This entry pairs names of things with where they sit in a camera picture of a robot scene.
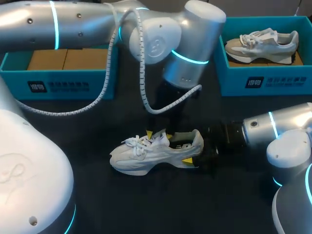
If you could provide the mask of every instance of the cardboard box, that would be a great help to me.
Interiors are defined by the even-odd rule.
[[[224,43],[272,28],[279,33],[299,33],[295,63],[237,65],[229,62]],[[227,18],[214,52],[214,60],[223,96],[269,96],[312,94],[312,24],[307,17],[241,17]]]
[[[104,99],[114,97],[117,55],[114,48]],[[18,100],[94,100],[104,85],[106,61],[107,46],[7,53],[0,75]]]

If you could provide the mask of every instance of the wall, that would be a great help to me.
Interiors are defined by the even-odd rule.
[[[155,11],[180,11],[187,0],[141,0]],[[294,15],[299,0],[209,0],[228,16]],[[299,15],[312,15],[312,0],[302,0]]]

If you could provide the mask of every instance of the sneaker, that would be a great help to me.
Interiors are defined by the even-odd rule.
[[[228,41],[225,51],[230,57],[243,63],[264,58],[272,62],[291,64],[298,43],[299,35],[296,31],[282,34],[268,28]]]
[[[194,168],[194,165],[182,160],[199,156],[204,148],[204,140],[198,130],[175,133],[170,139],[162,130],[151,139],[136,136],[122,143],[110,153],[110,164],[117,171],[133,176],[144,176],[155,165],[163,162],[178,168]]]

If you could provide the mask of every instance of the blue box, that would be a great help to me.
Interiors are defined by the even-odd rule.
[[[279,33],[299,33],[298,53],[303,66],[230,67],[224,43],[240,35],[272,28]],[[307,17],[227,18],[214,52],[223,96],[312,94],[312,24]]]
[[[100,94],[106,70],[28,71],[33,52],[7,53],[0,75],[17,100],[94,100]],[[110,81],[104,99],[113,99],[118,51],[112,51]]]

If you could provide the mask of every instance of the white coiled cable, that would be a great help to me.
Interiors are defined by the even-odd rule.
[[[110,8],[113,11],[114,14],[114,18],[116,21],[116,12],[114,10],[114,7],[112,7],[111,4],[108,4],[110,6]],[[116,28],[113,32],[112,38],[109,42],[109,46],[108,46],[108,54],[107,54],[107,62],[106,62],[106,75],[105,75],[105,81],[104,81],[104,85],[103,88],[99,94],[99,96],[89,105],[79,109],[79,110],[75,110],[75,111],[69,111],[69,112],[48,112],[48,111],[42,111],[42,110],[38,110],[35,109],[33,107],[27,106],[24,103],[21,103],[20,101],[17,100],[18,104],[20,107],[22,107],[25,110],[31,111],[33,113],[37,113],[37,114],[42,114],[42,115],[46,115],[46,116],[56,116],[56,117],[60,117],[60,116],[72,116],[72,115],[76,115],[76,114],[80,114],[82,112],[88,111],[90,109],[92,109],[95,105],[97,105],[104,97],[107,86],[108,86],[108,82],[109,82],[109,78],[110,78],[110,69],[111,69],[111,56],[112,56],[112,50],[113,50],[113,46],[116,40],[116,34],[118,33],[120,24],[125,20],[125,18],[130,14],[130,13],[135,13],[136,15],[136,19],[137,19],[137,26],[138,26],[138,33],[139,33],[139,44],[140,44],[140,93],[141,93],[141,98],[143,101],[143,104],[146,108],[146,110],[154,115],[157,114],[161,114],[165,111],[168,111],[169,109],[173,108],[174,106],[178,105],[179,103],[181,103],[182,101],[184,101],[186,98],[188,98],[191,94],[193,94],[194,92],[196,92],[197,90],[201,89],[201,85],[197,85],[194,88],[192,88],[191,90],[189,90],[186,94],[184,94],[182,97],[180,97],[179,99],[177,99],[176,101],[174,101],[173,103],[159,109],[159,110],[154,110],[151,108],[147,96],[146,96],[146,92],[145,92],[145,55],[144,55],[144,39],[143,39],[143,27],[142,27],[142,22],[141,22],[141,17],[139,15],[139,12],[136,9],[130,9],[128,11],[126,11],[124,13],[124,15],[121,17],[120,21],[116,21]]]

